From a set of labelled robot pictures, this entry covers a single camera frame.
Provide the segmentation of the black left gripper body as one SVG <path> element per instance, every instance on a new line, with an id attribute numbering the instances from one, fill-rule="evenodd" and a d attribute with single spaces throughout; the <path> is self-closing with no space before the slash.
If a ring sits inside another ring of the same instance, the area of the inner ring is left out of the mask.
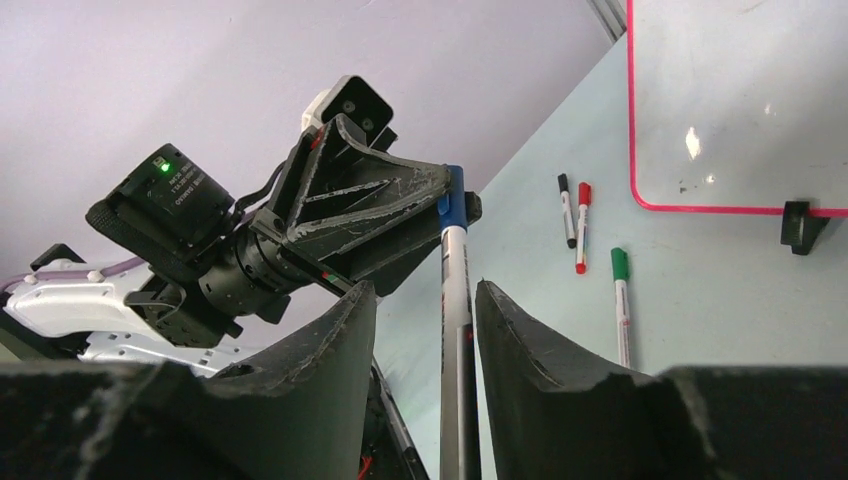
<path id="1" fill-rule="evenodd" d="M 238 317 L 258 315 L 277 324 L 296 290 L 316 278 L 290 262 L 280 246 L 248 227 L 239 228 L 215 251 L 211 268 L 195 280 L 155 273 L 125 305 L 170 344 L 211 348 L 238 337 Z"/>

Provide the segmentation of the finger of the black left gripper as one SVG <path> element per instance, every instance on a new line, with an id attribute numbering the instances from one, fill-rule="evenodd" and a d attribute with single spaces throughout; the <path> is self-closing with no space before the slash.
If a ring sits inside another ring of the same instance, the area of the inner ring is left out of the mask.
<path id="1" fill-rule="evenodd" d="M 334 191 L 317 197 L 317 284 L 342 296 L 361 281 L 386 296 L 439 244 L 447 191 Z M 468 225 L 482 216 L 465 191 Z"/>
<path id="2" fill-rule="evenodd" d="M 432 206 L 450 187 L 443 165 L 366 143 L 338 114 L 312 128 L 286 159 L 268 202 L 271 237 L 311 261 L 345 254 Z"/>

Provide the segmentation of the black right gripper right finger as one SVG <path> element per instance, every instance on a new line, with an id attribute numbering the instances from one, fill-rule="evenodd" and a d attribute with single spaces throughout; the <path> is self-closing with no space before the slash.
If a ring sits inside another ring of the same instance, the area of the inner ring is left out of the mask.
<path id="1" fill-rule="evenodd" d="M 843 367 L 674 367 L 583 348 L 495 283 L 475 306 L 501 479 L 843 479 Z"/>

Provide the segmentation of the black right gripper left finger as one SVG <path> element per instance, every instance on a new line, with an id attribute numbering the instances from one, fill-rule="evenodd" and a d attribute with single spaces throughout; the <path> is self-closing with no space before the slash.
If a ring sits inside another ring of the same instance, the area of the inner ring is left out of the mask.
<path id="1" fill-rule="evenodd" d="M 5 479 L 352 479 L 375 337 L 372 284 L 213 377 L 178 363 L 1 369 Z"/>

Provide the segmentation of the blue marker cap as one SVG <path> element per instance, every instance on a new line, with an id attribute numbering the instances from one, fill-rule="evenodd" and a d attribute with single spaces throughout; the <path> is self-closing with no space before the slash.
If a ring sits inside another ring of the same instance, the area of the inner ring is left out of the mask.
<path id="1" fill-rule="evenodd" d="M 450 186 L 437 203 L 440 229 L 459 227 L 468 228 L 467 207 L 464 189 L 464 171 L 458 165 L 447 165 L 450 174 Z"/>

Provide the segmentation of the pink framed whiteboard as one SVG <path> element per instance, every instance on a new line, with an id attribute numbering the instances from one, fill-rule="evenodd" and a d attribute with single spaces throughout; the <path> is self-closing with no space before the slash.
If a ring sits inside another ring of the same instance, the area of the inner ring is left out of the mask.
<path id="1" fill-rule="evenodd" d="M 843 1 L 631 1 L 630 188 L 662 212 L 847 213 Z"/>

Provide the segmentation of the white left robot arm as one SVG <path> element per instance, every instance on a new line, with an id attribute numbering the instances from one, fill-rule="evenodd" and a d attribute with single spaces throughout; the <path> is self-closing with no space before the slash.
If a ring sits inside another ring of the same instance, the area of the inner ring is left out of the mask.
<path id="1" fill-rule="evenodd" d="M 143 160 L 87 222 L 131 252 L 108 265 L 65 244 L 1 284 L 1 330 L 26 354 L 173 361 L 211 377 L 255 354 L 240 341 L 275 325 L 297 290 L 393 293 L 450 221 L 482 215 L 455 166 L 392 156 L 393 130 L 339 114 L 306 127 L 258 190 L 232 197 L 172 144 Z"/>

